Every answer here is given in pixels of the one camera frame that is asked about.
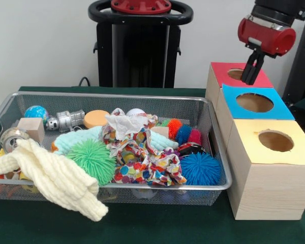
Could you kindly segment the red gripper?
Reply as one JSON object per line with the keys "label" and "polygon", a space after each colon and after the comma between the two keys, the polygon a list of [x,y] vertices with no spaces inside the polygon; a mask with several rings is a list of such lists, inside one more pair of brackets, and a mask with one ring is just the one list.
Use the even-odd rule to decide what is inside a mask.
{"label": "red gripper", "polygon": [[293,47],[296,32],[290,27],[280,26],[256,18],[244,18],[238,27],[238,38],[253,51],[243,70],[241,80],[253,85],[264,63],[264,53],[269,56],[285,55]]}

